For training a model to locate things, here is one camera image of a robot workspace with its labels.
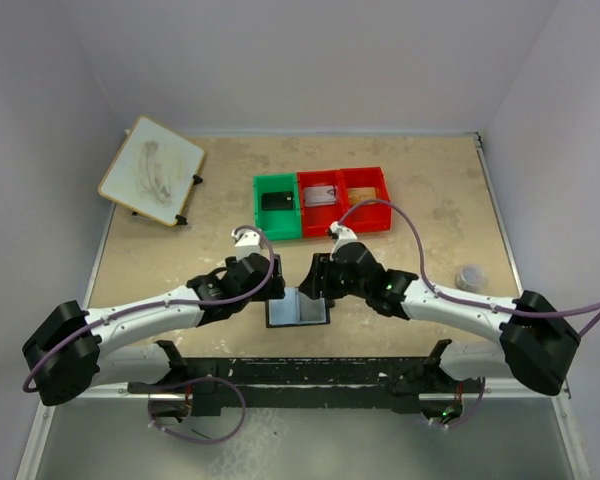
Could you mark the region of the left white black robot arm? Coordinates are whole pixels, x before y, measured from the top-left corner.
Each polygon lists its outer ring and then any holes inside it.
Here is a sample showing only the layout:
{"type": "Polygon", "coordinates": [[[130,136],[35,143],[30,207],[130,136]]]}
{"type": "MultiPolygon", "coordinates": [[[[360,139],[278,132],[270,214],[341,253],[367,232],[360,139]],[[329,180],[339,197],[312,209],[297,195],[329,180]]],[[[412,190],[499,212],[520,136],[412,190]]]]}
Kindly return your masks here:
{"type": "Polygon", "coordinates": [[[284,288],[279,255],[252,253],[150,299],[92,309],[64,302],[22,347],[29,368],[22,389],[46,406],[64,404],[122,371],[114,356],[131,344],[227,320],[251,302],[283,298],[284,288]]]}

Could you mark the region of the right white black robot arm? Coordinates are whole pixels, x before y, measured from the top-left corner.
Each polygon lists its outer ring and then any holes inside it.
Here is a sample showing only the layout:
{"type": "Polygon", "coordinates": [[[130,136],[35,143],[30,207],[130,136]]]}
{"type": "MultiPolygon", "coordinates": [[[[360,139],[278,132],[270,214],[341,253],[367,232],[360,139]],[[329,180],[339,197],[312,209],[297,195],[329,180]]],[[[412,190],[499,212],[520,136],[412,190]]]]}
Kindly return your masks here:
{"type": "Polygon", "coordinates": [[[445,347],[425,366],[426,383],[436,391],[469,378],[503,376],[555,396],[581,342],[537,292],[484,297],[430,287],[415,273],[385,268],[360,242],[315,254],[299,290],[311,299],[355,296],[382,316],[439,323],[481,337],[478,344],[445,347]]]}

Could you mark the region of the black card holder wallet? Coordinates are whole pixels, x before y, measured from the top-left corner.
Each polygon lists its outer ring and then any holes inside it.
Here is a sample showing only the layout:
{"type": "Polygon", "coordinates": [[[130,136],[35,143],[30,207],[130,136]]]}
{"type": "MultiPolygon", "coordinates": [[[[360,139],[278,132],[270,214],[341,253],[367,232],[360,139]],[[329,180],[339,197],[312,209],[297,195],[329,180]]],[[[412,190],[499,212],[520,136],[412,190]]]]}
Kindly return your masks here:
{"type": "Polygon", "coordinates": [[[330,311],[335,307],[333,300],[312,300],[295,287],[286,287],[284,297],[266,302],[266,326],[287,328],[327,325],[330,311]]]}

